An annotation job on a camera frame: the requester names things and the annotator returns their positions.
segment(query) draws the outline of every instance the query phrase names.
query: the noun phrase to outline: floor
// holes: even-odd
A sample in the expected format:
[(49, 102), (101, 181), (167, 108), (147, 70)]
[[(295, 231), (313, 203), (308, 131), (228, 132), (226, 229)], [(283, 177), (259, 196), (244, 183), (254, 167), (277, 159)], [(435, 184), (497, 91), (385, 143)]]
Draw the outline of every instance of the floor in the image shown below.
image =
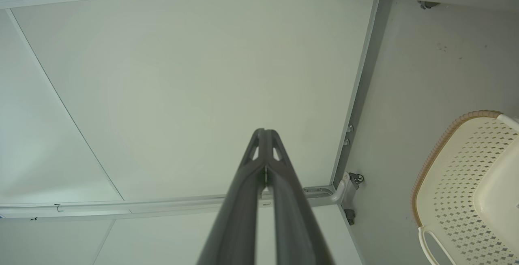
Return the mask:
[(519, 116), (519, 14), (381, 0), (377, 19), (346, 166), (366, 179), (352, 232), (365, 265), (427, 265), (411, 189), (451, 121), (481, 109)]

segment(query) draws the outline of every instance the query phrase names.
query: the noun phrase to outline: white panel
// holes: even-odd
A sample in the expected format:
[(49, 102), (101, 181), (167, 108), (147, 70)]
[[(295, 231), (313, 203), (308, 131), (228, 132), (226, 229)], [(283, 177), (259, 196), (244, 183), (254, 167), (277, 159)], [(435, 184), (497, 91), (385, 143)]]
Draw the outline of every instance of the white panel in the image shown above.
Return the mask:
[(0, 11), (0, 203), (120, 200), (8, 12)]
[[(361, 265), (337, 205), (313, 207), (336, 265)], [(194, 265), (217, 213), (118, 219), (94, 265)], [(276, 264), (274, 208), (258, 210), (256, 264)]]
[(91, 265), (111, 222), (0, 221), (0, 264)]
[(303, 186), (329, 184), (372, 3), (90, 0), (13, 12), (135, 200), (226, 193), (260, 127), (278, 130)]

